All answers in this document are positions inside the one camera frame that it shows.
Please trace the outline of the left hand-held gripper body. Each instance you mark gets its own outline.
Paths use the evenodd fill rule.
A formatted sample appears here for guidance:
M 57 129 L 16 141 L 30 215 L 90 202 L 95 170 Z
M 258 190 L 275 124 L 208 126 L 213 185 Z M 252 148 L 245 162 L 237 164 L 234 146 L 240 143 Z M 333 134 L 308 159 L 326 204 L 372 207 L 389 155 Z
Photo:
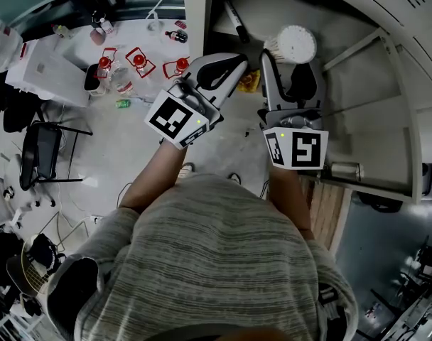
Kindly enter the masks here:
M 223 121 L 220 110 L 183 80 L 161 90 L 144 122 L 178 149 L 191 145 Z

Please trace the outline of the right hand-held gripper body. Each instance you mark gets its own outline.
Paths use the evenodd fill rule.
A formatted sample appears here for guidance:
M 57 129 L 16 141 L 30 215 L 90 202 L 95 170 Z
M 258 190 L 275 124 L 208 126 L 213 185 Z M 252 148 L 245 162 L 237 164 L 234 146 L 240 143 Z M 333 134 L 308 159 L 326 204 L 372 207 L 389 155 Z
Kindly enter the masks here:
M 319 106 L 286 109 L 266 102 L 258 115 L 273 166 L 293 171 L 323 169 L 329 133 L 323 129 Z

